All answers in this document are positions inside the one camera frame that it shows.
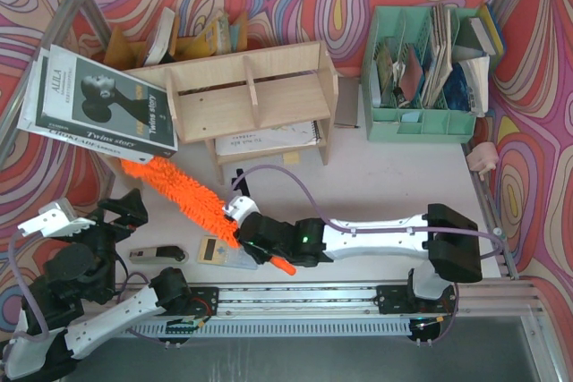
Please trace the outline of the beige and blue calculator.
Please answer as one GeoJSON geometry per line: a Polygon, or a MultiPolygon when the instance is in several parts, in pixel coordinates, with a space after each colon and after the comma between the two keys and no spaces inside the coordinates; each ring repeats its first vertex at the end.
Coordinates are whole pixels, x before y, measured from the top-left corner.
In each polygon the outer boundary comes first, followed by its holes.
{"type": "Polygon", "coordinates": [[[202,238],[196,261],[200,264],[236,269],[258,268],[257,263],[243,248],[233,248],[213,235],[205,235],[202,238]]]}

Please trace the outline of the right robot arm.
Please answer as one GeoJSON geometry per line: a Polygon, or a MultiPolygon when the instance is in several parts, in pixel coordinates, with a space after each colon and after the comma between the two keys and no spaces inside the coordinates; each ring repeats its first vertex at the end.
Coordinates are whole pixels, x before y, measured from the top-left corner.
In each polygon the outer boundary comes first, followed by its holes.
{"type": "Polygon", "coordinates": [[[235,238],[257,264],[271,263],[290,275],[297,267],[360,256],[420,259],[408,276],[410,293],[428,301],[438,300],[452,284],[483,279],[476,223],[443,204],[393,221],[315,217],[289,224],[262,215],[251,199],[236,198],[227,215],[237,223],[235,238]]]}

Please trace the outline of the orange microfiber duster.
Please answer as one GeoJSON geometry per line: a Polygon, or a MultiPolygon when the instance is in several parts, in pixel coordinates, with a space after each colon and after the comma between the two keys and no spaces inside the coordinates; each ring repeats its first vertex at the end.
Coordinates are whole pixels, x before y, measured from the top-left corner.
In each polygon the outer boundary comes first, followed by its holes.
{"type": "Polygon", "coordinates": [[[154,157],[147,164],[120,160],[123,171],[142,180],[174,202],[196,225],[238,249],[238,223],[224,213],[224,201],[211,189],[183,172],[169,159],[154,157]]]}

